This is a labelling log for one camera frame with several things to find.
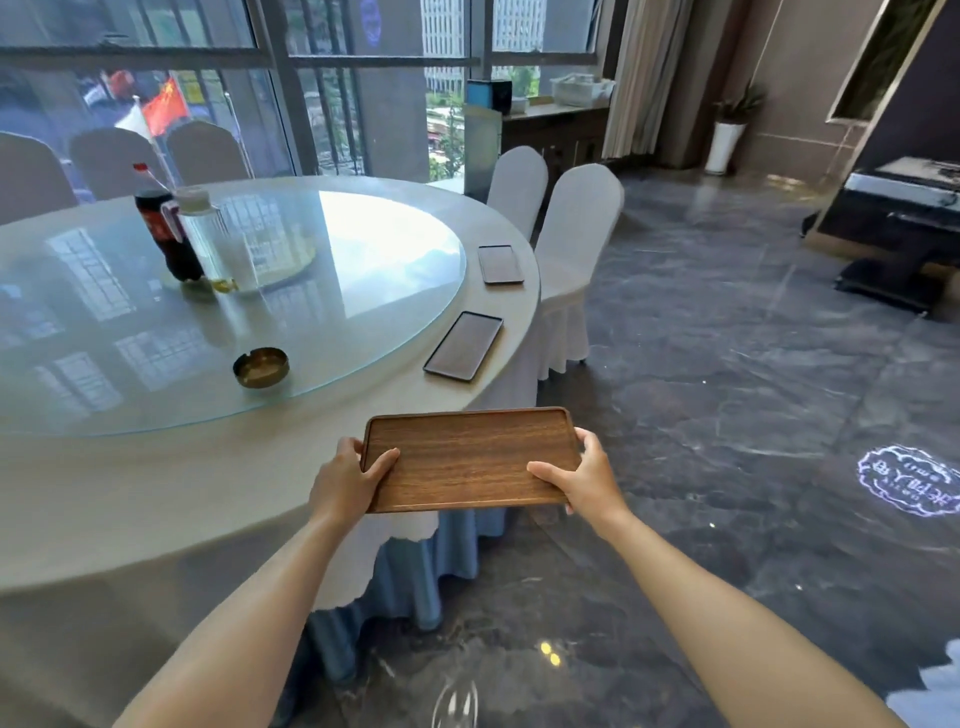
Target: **white flower pot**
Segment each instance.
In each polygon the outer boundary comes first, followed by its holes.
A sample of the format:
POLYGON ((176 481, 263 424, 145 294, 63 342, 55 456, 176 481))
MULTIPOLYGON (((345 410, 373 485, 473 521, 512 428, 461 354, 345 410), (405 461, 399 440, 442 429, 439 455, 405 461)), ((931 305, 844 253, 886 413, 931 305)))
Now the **white flower pot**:
POLYGON ((736 142, 743 136, 746 124, 723 124, 717 122, 713 127, 713 143, 710 145, 710 156, 707 158, 705 171, 709 175, 727 174, 727 165, 736 142))

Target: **hand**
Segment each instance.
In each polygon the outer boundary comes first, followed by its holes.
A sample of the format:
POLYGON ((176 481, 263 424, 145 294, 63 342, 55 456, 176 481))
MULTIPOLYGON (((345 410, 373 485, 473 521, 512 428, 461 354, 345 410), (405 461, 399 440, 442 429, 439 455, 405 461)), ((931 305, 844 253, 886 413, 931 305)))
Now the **hand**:
POLYGON ((400 456, 397 448, 387 450, 365 473, 360 470, 363 443, 342 437, 337 454, 324 463, 310 490, 310 520, 331 519, 349 532, 370 508, 377 483, 400 456))
POLYGON ((601 538, 608 538, 610 529, 624 516, 631 516, 630 509, 616 485, 607 454, 597 436, 581 427, 574 427, 577 439, 584 445, 580 467, 565 471, 549 463, 527 463, 527 471, 540 480, 553 483, 566 494, 570 507, 587 519, 601 538))

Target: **building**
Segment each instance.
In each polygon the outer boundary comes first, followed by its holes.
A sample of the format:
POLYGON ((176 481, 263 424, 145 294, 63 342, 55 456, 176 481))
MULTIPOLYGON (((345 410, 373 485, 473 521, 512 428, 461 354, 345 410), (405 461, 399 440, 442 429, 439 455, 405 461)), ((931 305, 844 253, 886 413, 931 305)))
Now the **building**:
MULTIPOLYGON (((493 50, 538 51, 543 48, 547 0, 495 0, 493 50)), ((463 57, 464 0, 420 0, 425 56, 463 57)), ((435 93, 462 93, 462 68, 427 68, 426 84, 435 93)))

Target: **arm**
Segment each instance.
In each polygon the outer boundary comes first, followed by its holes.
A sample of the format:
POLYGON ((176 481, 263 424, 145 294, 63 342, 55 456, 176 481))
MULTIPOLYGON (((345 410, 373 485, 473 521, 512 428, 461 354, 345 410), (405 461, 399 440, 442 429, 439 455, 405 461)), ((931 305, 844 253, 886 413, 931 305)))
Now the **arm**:
POLYGON ((361 443, 343 438, 310 492, 309 523, 190 633, 115 728, 264 728, 337 546, 399 450, 361 473, 361 443))
POLYGON ((627 562, 732 728, 904 728, 875 694, 797 630, 702 569, 623 500, 592 432, 575 473, 530 463, 627 562))

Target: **bottle label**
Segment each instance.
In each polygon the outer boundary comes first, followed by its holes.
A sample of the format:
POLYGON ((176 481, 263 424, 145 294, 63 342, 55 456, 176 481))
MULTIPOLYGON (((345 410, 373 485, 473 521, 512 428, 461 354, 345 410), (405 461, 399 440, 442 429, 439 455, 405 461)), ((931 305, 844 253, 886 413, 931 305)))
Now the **bottle label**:
POLYGON ((167 225, 166 218, 159 210, 141 210, 140 214, 157 245, 174 245, 177 242, 176 236, 167 225))

